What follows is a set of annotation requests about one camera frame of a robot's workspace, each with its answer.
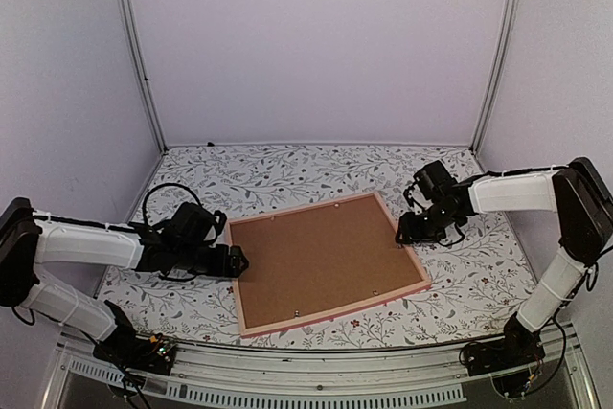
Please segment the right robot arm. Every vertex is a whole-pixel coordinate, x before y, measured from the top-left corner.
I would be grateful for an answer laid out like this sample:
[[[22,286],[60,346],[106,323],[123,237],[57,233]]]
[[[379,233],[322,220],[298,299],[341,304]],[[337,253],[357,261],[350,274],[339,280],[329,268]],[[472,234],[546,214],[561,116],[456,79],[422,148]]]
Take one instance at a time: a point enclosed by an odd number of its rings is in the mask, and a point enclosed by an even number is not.
[[[405,189],[409,209],[398,221],[396,242],[445,244],[477,215],[551,212],[556,216],[556,254],[534,292],[507,320],[500,340],[468,344],[461,359],[473,374],[506,369],[544,356],[540,333],[572,302],[590,269],[611,251],[612,194],[593,163],[578,157],[561,166],[488,171],[454,178],[440,161],[430,163]]]

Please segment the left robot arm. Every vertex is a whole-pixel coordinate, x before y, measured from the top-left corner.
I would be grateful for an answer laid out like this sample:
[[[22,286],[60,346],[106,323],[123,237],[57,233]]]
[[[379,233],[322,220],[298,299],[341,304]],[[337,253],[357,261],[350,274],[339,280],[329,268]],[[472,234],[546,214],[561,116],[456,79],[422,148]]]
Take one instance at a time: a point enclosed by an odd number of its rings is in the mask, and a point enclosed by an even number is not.
[[[174,269],[198,276],[237,278],[249,262],[237,246],[217,243],[226,216],[185,202],[154,225],[123,225],[52,216],[16,198],[1,215],[1,305],[41,313],[88,335],[100,359],[123,367],[171,361],[160,333],[138,337],[122,309],[80,292],[45,270],[52,262],[114,266],[167,278]]]

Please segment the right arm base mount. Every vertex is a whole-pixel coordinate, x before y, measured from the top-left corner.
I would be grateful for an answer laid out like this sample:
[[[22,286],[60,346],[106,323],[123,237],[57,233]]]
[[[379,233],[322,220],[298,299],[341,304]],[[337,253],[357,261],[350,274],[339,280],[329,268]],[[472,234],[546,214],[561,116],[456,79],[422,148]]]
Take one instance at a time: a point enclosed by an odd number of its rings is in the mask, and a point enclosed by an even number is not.
[[[459,352],[459,362],[470,376],[491,375],[524,366],[516,373],[495,376],[491,383],[504,398],[522,398],[529,393],[539,377],[545,351],[539,343],[525,350],[513,349],[504,339],[490,342],[471,341]]]

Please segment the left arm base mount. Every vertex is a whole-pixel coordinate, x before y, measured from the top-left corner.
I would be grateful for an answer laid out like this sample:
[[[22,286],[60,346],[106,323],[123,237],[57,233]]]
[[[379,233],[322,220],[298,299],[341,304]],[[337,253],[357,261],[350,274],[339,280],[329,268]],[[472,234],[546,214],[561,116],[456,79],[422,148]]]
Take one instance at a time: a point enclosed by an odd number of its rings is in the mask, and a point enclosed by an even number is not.
[[[176,349],[162,334],[143,339],[115,331],[107,339],[95,345],[93,355],[124,371],[137,370],[157,375],[170,375]]]

